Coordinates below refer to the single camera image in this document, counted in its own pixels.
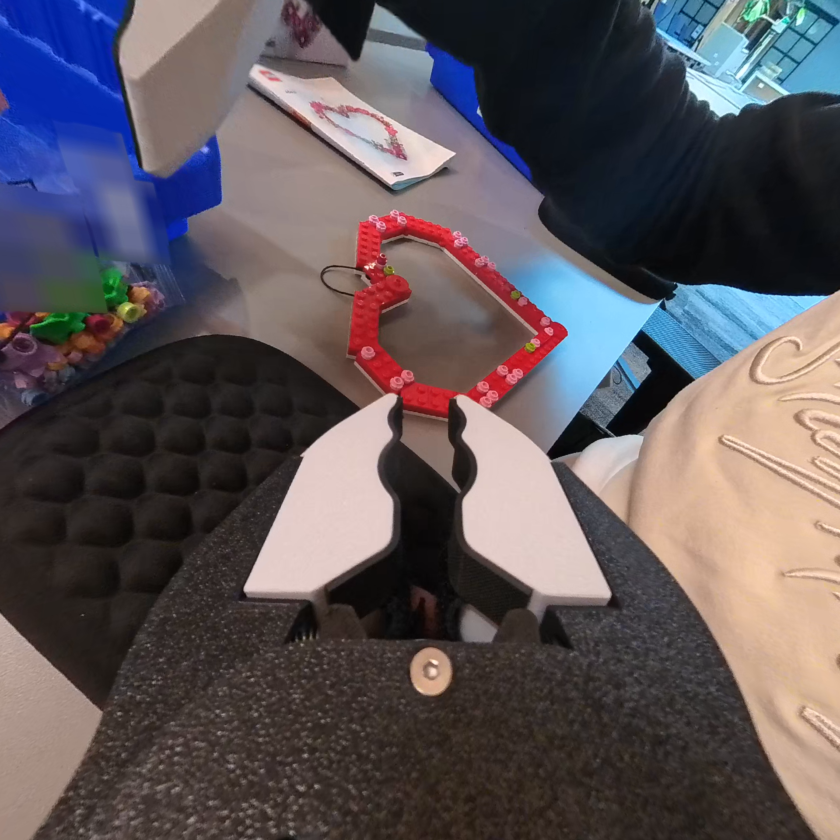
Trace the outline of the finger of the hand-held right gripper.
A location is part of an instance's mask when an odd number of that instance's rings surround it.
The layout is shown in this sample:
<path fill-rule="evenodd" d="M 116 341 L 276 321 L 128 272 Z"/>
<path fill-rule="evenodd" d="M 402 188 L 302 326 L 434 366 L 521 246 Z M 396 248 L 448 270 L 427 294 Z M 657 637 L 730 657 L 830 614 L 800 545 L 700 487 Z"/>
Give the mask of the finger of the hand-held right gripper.
<path fill-rule="evenodd" d="M 168 177 L 215 134 L 247 87 L 280 6 L 127 2 L 117 32 L 117 72 L 142 170 Z"/>

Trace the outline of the bag of colourful brick pieces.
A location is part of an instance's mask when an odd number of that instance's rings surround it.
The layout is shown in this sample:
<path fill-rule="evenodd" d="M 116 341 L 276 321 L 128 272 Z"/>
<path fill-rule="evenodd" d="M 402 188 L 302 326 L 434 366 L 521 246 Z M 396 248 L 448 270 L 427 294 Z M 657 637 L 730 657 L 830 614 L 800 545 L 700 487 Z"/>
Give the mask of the bag of colourful brick pieces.
<path fill-rule="evenodd" d="M 3 416 L 65 391 L 127 335 L 185 301 L 166 265 L 102 260 L 99 279 L 102 312 L 2 312 Z"/>

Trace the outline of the printed cardboard box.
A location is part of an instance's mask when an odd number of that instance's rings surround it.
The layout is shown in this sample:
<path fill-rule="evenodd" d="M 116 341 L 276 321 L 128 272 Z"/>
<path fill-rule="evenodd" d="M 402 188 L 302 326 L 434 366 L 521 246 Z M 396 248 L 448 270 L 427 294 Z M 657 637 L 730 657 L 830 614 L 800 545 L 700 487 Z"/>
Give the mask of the printed cardboard box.
<path fill-rule="evenodd" d="M 330 67 L 347 67 L 350 57 L 324 26 L 308 2 L 285 1 L 263 57 Z"/>

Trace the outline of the blue plastic bin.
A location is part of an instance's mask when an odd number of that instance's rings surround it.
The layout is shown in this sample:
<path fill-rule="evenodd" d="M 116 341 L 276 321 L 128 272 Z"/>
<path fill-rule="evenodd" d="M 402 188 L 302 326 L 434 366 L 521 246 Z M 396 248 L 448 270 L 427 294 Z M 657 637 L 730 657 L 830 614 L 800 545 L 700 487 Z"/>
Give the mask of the blue plastic bin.
<path fill-rule="evenodd" d="M 141 171 L 115 61 L 115 39 L 132 2 L 2 1 L 4 117 L 44 139 L 55 123 L 79 123 L 122 135 L 137 178 L 151 182 L 170 239 L 189 218 L 223 199 L 215 137 L 173 175 Z"/>
<path fill-rule="evenodd" d="M 430 42 L 426 42 L 425 50 L 433 61 L 429 78 L 433 89 L 530 182 L 530 169 L 518 152 L 488 130 L 478 102 L 474 71 Z"/>

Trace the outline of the black framed glass partition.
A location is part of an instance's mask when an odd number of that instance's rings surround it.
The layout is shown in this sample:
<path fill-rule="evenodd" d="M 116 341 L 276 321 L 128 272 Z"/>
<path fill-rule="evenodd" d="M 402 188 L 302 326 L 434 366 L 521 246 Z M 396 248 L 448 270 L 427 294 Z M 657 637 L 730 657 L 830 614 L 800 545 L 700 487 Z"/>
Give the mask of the black framed glass partition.
<path fill-rule="evenodd" d="M 740 92 L 839 92 L 834 1 L 643 2 L 686 63 Z"/>

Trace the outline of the white instruction booklet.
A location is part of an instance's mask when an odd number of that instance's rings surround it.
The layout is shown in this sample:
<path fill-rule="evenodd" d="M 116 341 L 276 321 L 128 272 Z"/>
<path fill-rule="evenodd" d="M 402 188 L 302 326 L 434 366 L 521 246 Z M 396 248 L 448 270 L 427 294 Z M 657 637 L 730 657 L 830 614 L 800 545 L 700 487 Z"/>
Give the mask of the white instruction booklet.
<path fill-rule="evenodd" d="M 332 77 L 294 77 L 255 64 L 248 85 L 393 191 L 437 174 L 455 157 Z"/>

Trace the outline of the person's right forearm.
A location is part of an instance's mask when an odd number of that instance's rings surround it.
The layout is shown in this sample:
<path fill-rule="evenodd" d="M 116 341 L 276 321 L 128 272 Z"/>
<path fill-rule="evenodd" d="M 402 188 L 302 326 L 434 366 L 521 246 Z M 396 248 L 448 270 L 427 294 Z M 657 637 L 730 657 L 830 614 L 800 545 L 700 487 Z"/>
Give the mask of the person's right forearm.
<path fill-rule="evenodd" d="M 612 277 L 655 300 L 678 285 L 838 292 L 837 94 L 718 117 L 639 2 L 381 5 L 474 71 L 542 224 Z"/>

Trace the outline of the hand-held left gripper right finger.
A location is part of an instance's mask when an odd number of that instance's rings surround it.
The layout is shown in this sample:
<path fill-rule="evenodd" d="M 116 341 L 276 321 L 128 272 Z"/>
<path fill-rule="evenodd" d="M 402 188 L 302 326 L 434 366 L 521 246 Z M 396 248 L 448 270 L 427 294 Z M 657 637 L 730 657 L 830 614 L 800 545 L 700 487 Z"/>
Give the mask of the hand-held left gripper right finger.
<path fill-rule="evenodd" d="M 466 395 L 449 403 L 451 585 L 477 613 L 606 606 L 613 594 L 550 458 Z"/>

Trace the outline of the black foam mat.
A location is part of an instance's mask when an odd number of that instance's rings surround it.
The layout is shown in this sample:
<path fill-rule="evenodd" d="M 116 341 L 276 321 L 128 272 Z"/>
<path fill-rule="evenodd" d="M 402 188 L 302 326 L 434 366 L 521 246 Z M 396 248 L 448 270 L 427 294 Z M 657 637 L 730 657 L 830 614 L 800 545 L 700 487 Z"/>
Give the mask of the black foam mat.
<path fill-rule="evenodd" d="M 184 559 L 357 410 L 234 335 L 169 343 L 29 410 L 1 435 L 2 616 L 101 708 Z"/>

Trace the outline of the person's cream sweater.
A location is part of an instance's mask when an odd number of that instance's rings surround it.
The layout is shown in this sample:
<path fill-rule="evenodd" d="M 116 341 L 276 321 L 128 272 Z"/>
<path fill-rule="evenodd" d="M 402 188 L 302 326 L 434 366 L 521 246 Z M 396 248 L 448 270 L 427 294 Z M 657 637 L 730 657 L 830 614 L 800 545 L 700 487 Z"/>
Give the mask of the person's cream sweater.
<path fill-rule="evenodd" d="M 839 836 L 838 357 L 835 293 L 644 434 L 559 458 L 687 593 L 817 838 Z"/>

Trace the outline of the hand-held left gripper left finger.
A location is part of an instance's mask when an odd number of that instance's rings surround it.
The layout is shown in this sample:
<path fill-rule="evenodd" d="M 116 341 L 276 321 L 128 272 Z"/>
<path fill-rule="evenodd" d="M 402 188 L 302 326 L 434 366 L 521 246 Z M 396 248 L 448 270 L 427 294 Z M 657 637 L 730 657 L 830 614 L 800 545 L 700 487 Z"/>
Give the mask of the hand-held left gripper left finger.
<path fill-rule="evenodd" d="M 385 458 L 402 436 L 396 394 L 345 418 L 301 456 L 244 585 L 249 600 L 325 604 L 393 553 L 400 506 Z"/>

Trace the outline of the red brick heart frame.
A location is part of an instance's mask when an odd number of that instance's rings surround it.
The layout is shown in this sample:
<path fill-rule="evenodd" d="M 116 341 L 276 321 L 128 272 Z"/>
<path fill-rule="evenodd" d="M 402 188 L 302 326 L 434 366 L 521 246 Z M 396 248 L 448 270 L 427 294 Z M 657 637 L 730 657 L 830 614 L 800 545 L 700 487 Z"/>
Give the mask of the red brick heart frame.
<path fill-rule="evenodd" d="M 487 410 L 494 408 L 568 337 L 567 328 L 505 278 L 488 256 L 474 250 L 465 234 L 397 209 L 385 216 L 371 215 L 360 222 L 356 235 L 352 270 L 361 275 L 365 286 L 352 295 L 346 354 L 381 394 L 400 397 L 405 413 L 444 421 L 458 393 L 418 380 L 380 342 L 382 317 L 408 303 L 412 296 L 407 280 L 396 273 L 382 250 L 383 245 L 402 239 L 446 254 L 529 331 L 529 340 L 520 349 L 462 396 Z"/>

